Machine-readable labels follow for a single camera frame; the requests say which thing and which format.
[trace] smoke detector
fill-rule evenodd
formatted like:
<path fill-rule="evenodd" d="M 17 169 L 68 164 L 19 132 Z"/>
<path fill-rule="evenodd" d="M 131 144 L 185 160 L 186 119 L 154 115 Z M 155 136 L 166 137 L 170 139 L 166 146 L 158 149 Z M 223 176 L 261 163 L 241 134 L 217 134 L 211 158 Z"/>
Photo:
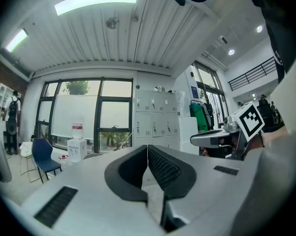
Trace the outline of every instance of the smoke detector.
<path fill-rule="evenodd" d="M 109 29 L 116 29 L 119 25 L 119 20 L 117 18 L 109 18 L 107 20 L 107 27 Z"/>

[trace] person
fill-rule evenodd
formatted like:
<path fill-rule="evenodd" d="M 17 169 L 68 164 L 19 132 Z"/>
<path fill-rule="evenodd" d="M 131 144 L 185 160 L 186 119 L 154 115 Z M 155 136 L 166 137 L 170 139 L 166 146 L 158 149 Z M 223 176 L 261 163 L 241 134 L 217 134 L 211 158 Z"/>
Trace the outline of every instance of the person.
<path fill-rule="evenodd" d="M 20 109 L 21 109 L 21 104 L 20 104 L 20 99 L 17 98 L 18 97 L 18 92 L 14 91 L 13 92 L 13 96 L 12 97 L 8 97 L 6 100 L 6 104 L 5 104 L 5 121 L 6 121 L 6 137 L 7 137 L 7 154 L 12 155 L 12 148 L 14 148 L 14 152 L 15 154 L 18 153 L 17 150 L 17 133 L 14 135 L 11 135 L 8 133 L 8 119 L 9 119 L 9 110 L 10 110 L 10 106 L 11 104 L 13 104 L 13 102 L 17 103 L 17 114 L 16 114 L 16 122 L 18 119 L 18 115 L 20 115 Z"/>
<path fill-rule="evenodd" d="M 272 111 L 272 112 L 275 111 L 275 105 L 274 105 L 273 101 L 271 102 L 271 111 Z"/>
<path fill-rule="evenodd" d="M 296 0 L 252 0 L 252 2 L 261 8 L 266 21 L 280 83 L 296 59 Z M 286 134 L 285 126 L 275 132 L 265 133 L 264 144 Z M 262 146 L 259 137 L 255 136 L 250 142 L 249 150 Z"/>

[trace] mesh panel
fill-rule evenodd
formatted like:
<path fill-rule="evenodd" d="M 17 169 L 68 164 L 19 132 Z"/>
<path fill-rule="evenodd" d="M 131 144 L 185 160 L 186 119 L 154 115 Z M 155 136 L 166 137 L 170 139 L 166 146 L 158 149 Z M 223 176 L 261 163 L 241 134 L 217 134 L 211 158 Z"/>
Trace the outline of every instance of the mesh panel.
<path fill-rule="evenodd" d="M 179 167 L 152 150 L 149 150 L 148 159 L 149 168 L 162 190 L 175 182 L 181 174 Z"/>

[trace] sign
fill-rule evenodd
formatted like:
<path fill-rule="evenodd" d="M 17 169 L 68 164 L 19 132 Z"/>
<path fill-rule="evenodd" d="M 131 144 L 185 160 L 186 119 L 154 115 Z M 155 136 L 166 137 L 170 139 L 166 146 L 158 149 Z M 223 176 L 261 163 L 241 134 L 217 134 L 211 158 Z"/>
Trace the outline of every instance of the sign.
<path fill-rule="evenodd" d="M 191 87 L 191 91 L 192 91 L 192 96 L 193 96 L 193 98 L 195 98 L 195 99 L 199 99 L 199 96 L 198 96 L 198 89 L 195 88 L 195 87 Z"/>
<path fill-rule="evenodd" d="M 252 101 L 233 113 L 232 119 L 242 129 L 248 142 L 265 126 L 264 120 Z"/>

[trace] vent slot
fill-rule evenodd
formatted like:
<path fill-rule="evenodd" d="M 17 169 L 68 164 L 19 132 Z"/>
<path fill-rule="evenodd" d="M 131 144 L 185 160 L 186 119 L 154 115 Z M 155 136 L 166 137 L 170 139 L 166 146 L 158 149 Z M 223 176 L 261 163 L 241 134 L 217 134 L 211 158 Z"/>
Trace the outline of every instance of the vent slot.
<path fill-rule="evenodd" d="M 77 192 L 78 190 L 66 186 L 61 188 L 35 215 L 35 218 L 47 227 L 52 227 Z"/>
<path fill-rule="evenodd" d="M 227 168 L 227 167 L 223 167 L 223 166 L 219 166 L 219 165 L 215 166 L 214 169 L 216 171 L 221 171 L 223 173 L 234 175 L 234 176 L 236 176 L 237 173 L 239 172 L 239 170 L 232 169 L 232 168 Z"/>

